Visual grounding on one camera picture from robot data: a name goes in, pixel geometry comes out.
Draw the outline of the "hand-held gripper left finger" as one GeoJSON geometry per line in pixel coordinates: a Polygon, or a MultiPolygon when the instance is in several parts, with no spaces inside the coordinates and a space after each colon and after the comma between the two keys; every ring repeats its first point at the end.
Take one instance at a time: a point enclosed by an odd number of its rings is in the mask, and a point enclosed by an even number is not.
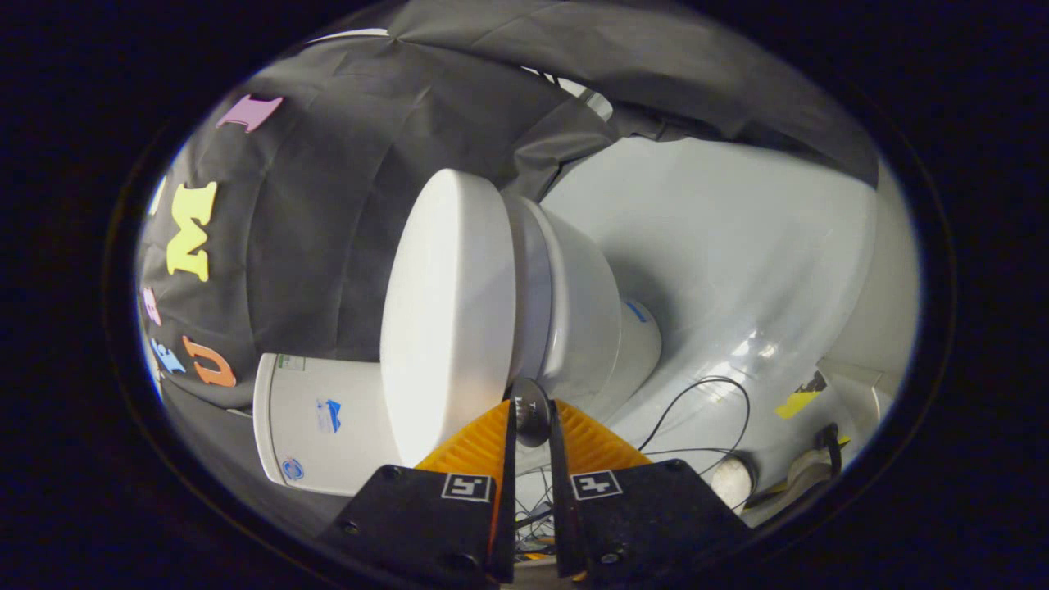
{"type": "Polygon", "coordinates": [[[415,467],[367,479],[321,546],[401,587],[496,587],[513,578],[516,417],[485,410],[415,467]]]}

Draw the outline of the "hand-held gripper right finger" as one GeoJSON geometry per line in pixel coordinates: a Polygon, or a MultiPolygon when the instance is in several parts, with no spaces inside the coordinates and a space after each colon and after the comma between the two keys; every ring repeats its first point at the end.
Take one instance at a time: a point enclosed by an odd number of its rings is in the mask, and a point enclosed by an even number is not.
{"type": "Polygon", "coordinates": [[[689,463],[652,461],[583,410],[550,404],[557,572],[584,585],[672,585],[753,531],[689,463]]]}

